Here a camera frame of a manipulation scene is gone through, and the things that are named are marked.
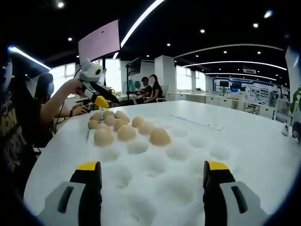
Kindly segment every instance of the led strip light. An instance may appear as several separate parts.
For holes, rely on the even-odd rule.
[[[127,42],[127,40],[131,37],[131,35],[134,33],[134,31],[137,29],[137,27],[143,22],[143,20],[145,20],[145,18],[155,9],[157,8],[162,2],[164,2],[164,0],[156,0],[154,3],[152,3],[143,13],[142,15],[138,18],[138,20],[136,20],[136,22],[134,23],[134,25],[131,27],[131,29],[128,31],[128,33],[126,34],[126,36],[124,37],[124,39],[121,42],[121,48],[125,45],[125,43]],[[118,53],[115,53],[113,59],[116,59]]]
[[[36,59],[32,58],[30,55],[28,55],[28,54],[24,53],[23,51],[19,50],[17,47],[12,46],[12,47],[9,47],[8,50],[13,52],[13,53],[18,53],[18,54],[26,57],[27,59],[30,59],[31,61],[41,65],[42,67],[45,67],[46,69],[51,70],[50,67],[48,67],[45,64],[41,63],[40,61],[37,61]]]
[[[253,77],[257,77],[257,78],[263,78],[263,79],[270,79],[273,81],[277,81],[276,79],[272,79],[272,78],[268,78],[268,77],[264,77],[264,76],[259,76],[259,75],[252,75],[252,74],[239,74],[239,73],[205,73],[207,74],[233,74],[233,75],[243,75],[243,76],[253,76]]]
[[[250,63],[250,64],[258,64],[258,65],[266,65],[266,66],[276,67],[276,68],[287,71],[287,69],[284,68],[284,67],[280,67],[280,66],[277,66],[277,65],[266,64],[266,63],[261,63],[261,62],[253,62],[253,61],[215,61],[215,62],[206,62],[206,63],[199,63],[199,64],[193,64],[193,65],[185,65],[183,67],[190,67],[190,66],[196,66],[196,65],[219,64],[219,63]]]

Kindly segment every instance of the ceiling light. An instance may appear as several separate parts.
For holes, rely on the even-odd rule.
[[[263,79],[269,79],[269,80],[276,81],[276,79],[272,79],[272,78],[268,78],[268,77],[263,77],[263,76],[259,76],[259,75],[252,75],[252,74],[239,74],[239,73],[206,73],[206,74],[232,74],[232,75],[244,75],[244,76],[253,76],[253,77],[257,77],[257,78],[263,78]]]
[[[277,65],[270,65],[270,64],[266,64],[266,63],[261,63],[261,62],[253,62],[253,61],[214,61],[214,62],[206,62],[206,63],[199,63],[199,64],[193,64],[193,65],[185,65],[183,67],[190,67],[190,66],[196,66],[196,65],[209,65],[209,64],[218,64],[218,63],[250,63],[250,64],[258,64],[258,65],[266,65],[266,66],[271,66],[271,67],[276,67],[276,68],[280,68],[282,70],[287,71],[286,68],[284,67],[280,67]]]
[[[63,3],[63,2],[59,2],[59,3],[57,4],[57,6],[58,6],[59,8],[63,8],[63,7],[64,7],[64,3]]]
[[[266,18],[270,17],[272,14],[273,14],[273,11],[269,10],[265,13],[265,15],[263,17],[266,19]]]
[[[114,54],[114,56],[113,56],[113,60],[115,60],[115,59],[116,59],[116,57],[117,57],[118,53],[119,53],[119,52],[117,52],[117,53],[115,53],[115,54]]]
[[[46,66],[45,64],[41,63],[40,61],[37,61],[36,59],[32,58],[30,55],[24,53],[23,51],[19,50],[17,47],[11,46],[8,48],[9,51],[14,52],[14,53],[18,53],[24,57],[26,57],[27,59],[30,59],[31,61],[41,65],[42,67],[45,67],[46,69],[50,70],[51,68]]]
[[[137,29],[137,27],[145,20],[145,18],[155,9],[157,8],[164,0],[155,0],[143,13],[142,15],[136,20],[134,25],[130,28],[124,39],[122,40],[120,46],[121,48],[125,45],[127,40],[131,37],[131,35],[134,33],[134,31]]]

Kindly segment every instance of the black hair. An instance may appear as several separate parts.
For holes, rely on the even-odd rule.
[[[143,78],[141,79],[142,82],[143,82],[144,80],[149,81],[149,78],[148,78],[148,77],[143,77]]]
[[[53,76],[50,73],[43,73],[38,78],[36,92],[34,98],[37,99],[39,104],[45,104],[49,100],[48,87],[53,82]]]
[[[158,84],[158,85],[159,85],[158,77],[157,77],[155,74],[152,74],[152,75],[150,76],[150,78],[151,78],[151,77],[154,77],[154,79],[155,79],[155,83],[154,83],[154,84]]]

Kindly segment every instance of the white table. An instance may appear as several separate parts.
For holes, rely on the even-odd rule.
[[[273,213],[289,191],[301,159],[301,148],[292,137],[281,134],[282,124],[258,115],[189,101],[117,107],[130,118],[177,115],[199,123],[222,125],[222,131],[206,129],[206,136],[228,142],[241,151],[241,172],[234,176],[261,199],[262,208]],[[87,160],[87,122],[93,112],[70,118],[49,142],[28,179],[24,201],[34,215],[44,208],[45,198],[76,167]]]

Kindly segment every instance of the white foam tray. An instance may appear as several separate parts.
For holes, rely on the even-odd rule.
[[[114,143],[100,148],[95,130],[89,131],[86,160],[102,166],[102,226],[204,225],[204,161],[224,162],[235,173],[239,151],[212,140],[220,132],[191,122],[171,116],[145,120],[165,128],[172,143],[154,146],[138,129],[135,140],[121,142],[110,127]]]

